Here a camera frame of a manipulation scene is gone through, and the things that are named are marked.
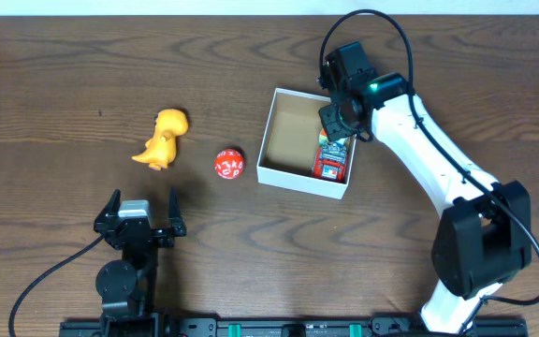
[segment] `red die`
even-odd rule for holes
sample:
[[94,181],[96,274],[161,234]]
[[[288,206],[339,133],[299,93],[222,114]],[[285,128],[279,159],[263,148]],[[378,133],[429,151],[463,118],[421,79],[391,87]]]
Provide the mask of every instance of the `red die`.
[[222,178],[237,178],[243,170],[244,158],[234,149],[225,149],[215,157],[215,171]]

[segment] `white box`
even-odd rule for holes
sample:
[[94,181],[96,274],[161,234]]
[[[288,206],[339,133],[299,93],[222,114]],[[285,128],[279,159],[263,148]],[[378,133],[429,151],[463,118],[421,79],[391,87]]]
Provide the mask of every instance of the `white box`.
[[342,198],[353,165],[354,136],[349,142],[344,182],[335,183],[311,176],[322,129],[318,111],[329,103],[329,97],[276,88],[257,160],[260,183]]

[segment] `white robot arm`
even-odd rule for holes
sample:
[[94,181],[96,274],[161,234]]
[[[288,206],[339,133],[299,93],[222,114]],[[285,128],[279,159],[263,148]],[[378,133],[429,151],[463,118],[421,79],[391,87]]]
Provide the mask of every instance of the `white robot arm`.
[[[474,164],[438,127],[424,108],[421,99],[415,95],[415,108],[423,118],[424,126],[472,176],[484,186],[491,186],[497,180]],[[453,200],[471,200],[482,196],[475,186],[464,183],[460,173],[434,148],[424,133],[416,126],[409,110],[409,100],[401,95],[385,102],[384,107],[375,110],[371,118],[371,132],[375,138],[390,148],[411,171],[431,199],[439,216],[453,206]],[[421,318],[430,331],[456,333],[472,314],[479,300],[501,287],[494,283],[481,289],[477,295],[465,300],[452,294],[442,281],[438,282],[430,301],[421,310]]]

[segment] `yellow dinosaur toy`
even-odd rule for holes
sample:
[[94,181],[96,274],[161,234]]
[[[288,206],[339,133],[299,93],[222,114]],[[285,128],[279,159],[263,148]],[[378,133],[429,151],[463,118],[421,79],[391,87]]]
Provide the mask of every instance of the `yellow dinosaur toy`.
[[167,169],[176,157],[176,137],[188,130],[184,112],[176,109],[161,110],[155,119],[153,137],[145,143],[147,150],[132,159],[149,164],[151,169]]

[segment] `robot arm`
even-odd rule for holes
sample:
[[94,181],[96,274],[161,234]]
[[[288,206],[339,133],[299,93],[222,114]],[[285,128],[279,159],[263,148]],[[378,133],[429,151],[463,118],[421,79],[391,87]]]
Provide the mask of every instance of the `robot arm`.
[[[415,96],[415,108],[424,125],[438,142],[484,186],[492,189],[497,180],[474,164],[438,127]],[[475,186],[464,183],[460,173],[433,147],[424,133],[416,127],[409,111],[406,95],[385,102],[371,118],[371,132],[375,138],[392,150],[411,171],[433,203],[439,217],[453,206],[457,198],[471,200],[483,195]],[[494,283],[465,300],[451,293],[442,281],[438,282],[430,301],[422,308],[421,318],[430,331],[455,333],[472,314],[479,300],[502,286]]]
[[[431,119],[414,95],[414,116],[407,82],[396,73],[378,76],[358,42],[326,57],[319,79],[332,104],[319,111],[329,140],[363,132],[388,146],[426,190],[440,225],[431,251],[438,285],[421,310],[428,330],[463,332],[481,298],[508,282],[532,259],[531,243],[427,138],[431,134],[472,178],[521,215],[529,230],[529,194],[518,182],[505,185],[474,164]],[[426,130],[417,125],[420,119]]]

